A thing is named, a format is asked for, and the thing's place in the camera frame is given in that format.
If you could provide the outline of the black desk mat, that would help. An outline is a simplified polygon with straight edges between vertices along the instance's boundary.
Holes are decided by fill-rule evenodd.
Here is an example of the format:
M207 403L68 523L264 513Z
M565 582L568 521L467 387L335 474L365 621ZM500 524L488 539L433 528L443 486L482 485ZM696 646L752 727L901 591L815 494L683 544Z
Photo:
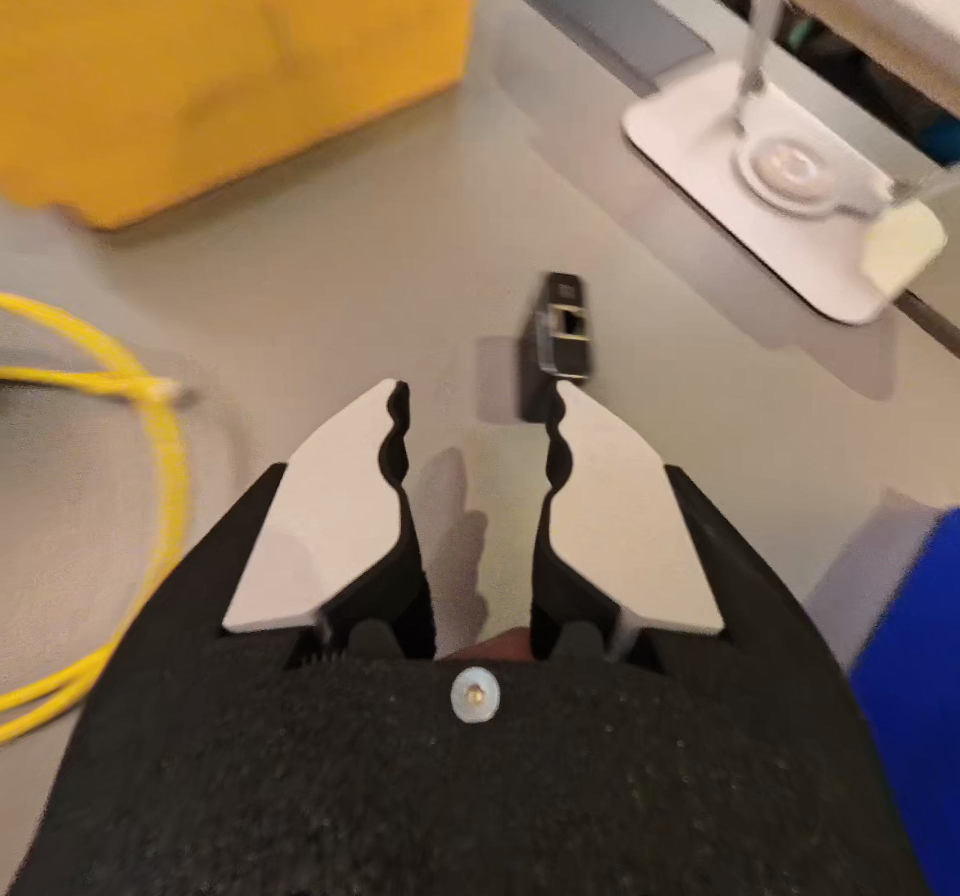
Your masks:
M680 67L714 48L655 0L524 0L610 71L646 97Z

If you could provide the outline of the black ethernet adapter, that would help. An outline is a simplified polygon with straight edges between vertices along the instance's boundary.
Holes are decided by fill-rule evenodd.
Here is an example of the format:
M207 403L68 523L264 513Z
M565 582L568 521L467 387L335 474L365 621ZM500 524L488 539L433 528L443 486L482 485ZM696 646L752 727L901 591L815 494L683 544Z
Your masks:
M517 342L517 412L527 423L544 423L551 387L576 384L593 373L589 308L583 280L551 271L539 284Z

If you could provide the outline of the yellow plastic bin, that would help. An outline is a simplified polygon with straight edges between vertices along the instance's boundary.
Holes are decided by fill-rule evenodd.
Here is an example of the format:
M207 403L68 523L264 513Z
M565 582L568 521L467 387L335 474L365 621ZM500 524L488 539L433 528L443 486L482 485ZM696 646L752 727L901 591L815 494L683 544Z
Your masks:
M456 86L476 0L1 0L2 197L117 229Z

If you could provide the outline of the white board stand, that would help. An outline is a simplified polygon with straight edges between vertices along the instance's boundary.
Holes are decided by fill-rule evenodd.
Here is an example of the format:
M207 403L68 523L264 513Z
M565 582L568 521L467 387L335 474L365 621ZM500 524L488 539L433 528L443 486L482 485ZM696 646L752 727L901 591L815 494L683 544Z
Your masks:
M874 322L949 242L930 200L958 165L896 177L771 81L786 0L752 0L738 61L680 76L628 107L625 137L811 309ZM959 0L790 0L958 115Z

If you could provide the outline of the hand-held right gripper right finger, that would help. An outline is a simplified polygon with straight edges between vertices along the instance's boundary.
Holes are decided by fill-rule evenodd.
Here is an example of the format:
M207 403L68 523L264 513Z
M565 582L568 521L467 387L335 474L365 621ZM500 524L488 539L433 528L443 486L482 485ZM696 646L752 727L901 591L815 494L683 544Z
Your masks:
M666 464L569 380L553 387L544 497L534 538L532 648L590 624L619 660L647 630L717 638L726 625Z

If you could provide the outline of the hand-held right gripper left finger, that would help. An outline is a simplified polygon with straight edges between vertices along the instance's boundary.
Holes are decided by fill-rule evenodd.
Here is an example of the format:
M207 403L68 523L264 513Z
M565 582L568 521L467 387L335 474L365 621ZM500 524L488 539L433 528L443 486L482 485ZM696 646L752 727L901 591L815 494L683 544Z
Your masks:
M403 486L410 421L408 384L384 379L296 448L222 617L225 632L310 629L337 651L374 621L406 658L435 658L430 589Z

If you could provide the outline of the blue plastic bin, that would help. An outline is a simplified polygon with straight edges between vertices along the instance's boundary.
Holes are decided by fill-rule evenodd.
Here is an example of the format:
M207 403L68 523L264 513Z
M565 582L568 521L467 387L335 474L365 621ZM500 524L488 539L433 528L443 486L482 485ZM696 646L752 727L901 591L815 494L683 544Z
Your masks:
M947 511L853 665L851 687L927 885L959 893L959 510Z

